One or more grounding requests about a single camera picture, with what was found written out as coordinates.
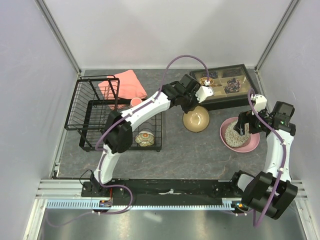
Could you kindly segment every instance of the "pink cloth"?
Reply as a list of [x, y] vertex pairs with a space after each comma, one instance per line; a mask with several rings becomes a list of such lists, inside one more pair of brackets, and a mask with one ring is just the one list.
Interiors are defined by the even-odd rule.
[[[133, 70], [128, 70], [122, 73], [118, 73], [114, 75], [116, 78], [120, 79], [119, 83], [119, 93], [118, 97], [122, 99], [133, 99], [140, 98], [144, 99], [147, 97], [147, 93], [144, 87], [141, 85], [138, 80], [135, 72]], [[109, 82], [103, 81], [98, 84], [100, 91], [104, 95], [105, 99], [112, 100], [115, 99], [114, 95], [111, 92]]]

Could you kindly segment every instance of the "pink plate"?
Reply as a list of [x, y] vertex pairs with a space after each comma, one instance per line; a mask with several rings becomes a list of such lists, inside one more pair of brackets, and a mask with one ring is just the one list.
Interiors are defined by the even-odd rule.
[[259, 142], [260, 142], [260, 134], [256, 133], [256, 134], [251, 134], [250, 139], [248, 140], [248, 143], [245, 143], [244, 146], [241, 147], [230, 147], [228, 144], [226, 144], [226, 140], [225, 140], [225, 134], [226, 134], [226, 130], [227, 127], [229, 126], [229, 124], [231, 124], [234, 121], [237, 121], [238, 117], [231, 117], [228, 118], [227, 120], [225, 120], [220, 127], [220, 137], [222, 142], [231, 150], [237, 152], [237, 153], [248, 153], [253, 151], [254, 149], [256, 149], [256, 147], [258, 146]]

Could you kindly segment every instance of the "wall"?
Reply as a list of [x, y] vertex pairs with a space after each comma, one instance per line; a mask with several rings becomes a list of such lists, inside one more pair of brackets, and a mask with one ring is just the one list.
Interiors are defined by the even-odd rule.
[[0, 8], [0, 238], [23, 238], [48, 178], [76, 73], [33, 0]]
[[127, 69], [255, 66], [290, 0], [45, 2], [81, 68]]
[[304, 183], [320, 224], [320, 1], [300, 1], [260, 71], [270, 105], [295, 107], [290, 172]]

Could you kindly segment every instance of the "marble table surface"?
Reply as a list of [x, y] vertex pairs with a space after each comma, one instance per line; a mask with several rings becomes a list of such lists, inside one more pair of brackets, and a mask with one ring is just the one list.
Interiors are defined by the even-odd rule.
[[[87, 70], [85, 75], [117, 74], [118, 70]], [[159, 86], [163, 69], [134, 70], [148, 96]], [[253, 69], [248, 70], [257, 88]], [[171, 69], [166, 82], [179, 81], [188, 73], [187, 69]], [[260, 134], [258, 147], [249, 153], [237, 153], [227, 148], [220, 138], [220, 126], [228, 118], [249, 110], [249, 106], [210, 111], [209, 126], [199, 133], [188, 131], [182, 123], [183, 112], [173, 107], [163, 113], [162, 150], [127, 151], [120, 157], [114, 178], [158, 178], [158, 179], [230, 179], [239, 171], [259, 173], [265, 164], [267, 141]], [[76, 131], [67, 133], [61, 156], [58, 177], [79, 177], [85, 170], [95, 170], [101, 152], [86, 152], [79, 147], [80, 135]]]

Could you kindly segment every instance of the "dish rack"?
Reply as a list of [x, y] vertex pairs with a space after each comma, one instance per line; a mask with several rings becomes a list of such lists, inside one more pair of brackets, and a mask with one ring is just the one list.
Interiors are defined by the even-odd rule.
[[[108, 81], [108, 86], [98, 84]], [[79, 147], [86, 152], [94, 151], [96, 143], [105, 132], [105, 125], [112, 110], [129, 109], [131, 99], [119, 98], [119, 78], [114, 75], [82, 76], [73, 91], [64, 128], [77, 131], [80, 135]], [[154, 135], [154, 144], [140, 146], [135, 138], [141, 131]], [[162, 113], [151, 117], [133, 131], [129, 150], [160, 151], [162, 149]]]

